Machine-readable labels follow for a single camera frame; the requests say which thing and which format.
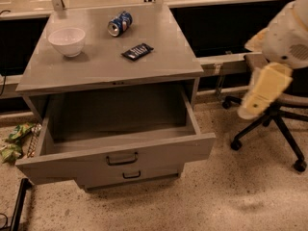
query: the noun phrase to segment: cabinet top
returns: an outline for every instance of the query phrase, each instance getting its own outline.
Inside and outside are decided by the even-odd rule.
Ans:
[[[131,27],[114,38],[109,21],[121,11]],[[83,52],[74,58],[58,53],[48,36],[63,27],[86,31]],[[154,50],[133,62],[121,53],[146,43]],[[202,67],[168,6],[159,4],[86,8],[52,13],[16,91],[23,94],[99,89],[198,77]]]

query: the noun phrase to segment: can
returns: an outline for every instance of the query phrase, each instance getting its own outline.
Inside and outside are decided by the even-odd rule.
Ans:
[[[123,34],[133,23],[133,17],[126,11],[120,12],[108,23],[108,32],[118,37]]]

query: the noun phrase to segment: white bowl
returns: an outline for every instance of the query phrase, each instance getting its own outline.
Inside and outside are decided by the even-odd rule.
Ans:
[[[48,41],[61,54],[67,57],[78,56],[85,46],[86,33],[75,27],[59,29],[48,37]]]

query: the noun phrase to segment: concrete floor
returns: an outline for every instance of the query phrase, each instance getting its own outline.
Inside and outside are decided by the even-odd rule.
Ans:
[[[226,111],[199,95],[194,113],[201,131],[218,138],[209,160],[186,164],[179,179],[88,193],[73,181],[33,186],[20,230],[307,230],[308,171],[292,168],[295,155],[275,124],[253,131],[242,139],[243,148],[233,151],[230,140],[248,123],[235,107]],[[1,139],[30,120],[31,115],[1,115]],[[287,124],[308,155],[308,124]],[[2,164],[0,177],[0,212],[11,216],[24,176]]]

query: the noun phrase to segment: open drawer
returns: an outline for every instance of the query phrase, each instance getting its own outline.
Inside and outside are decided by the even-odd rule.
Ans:
[[[207,159],[180,82],[52,94],[35,157],[16,166],[34,184],[74,179],[85,189],[180,174]]]

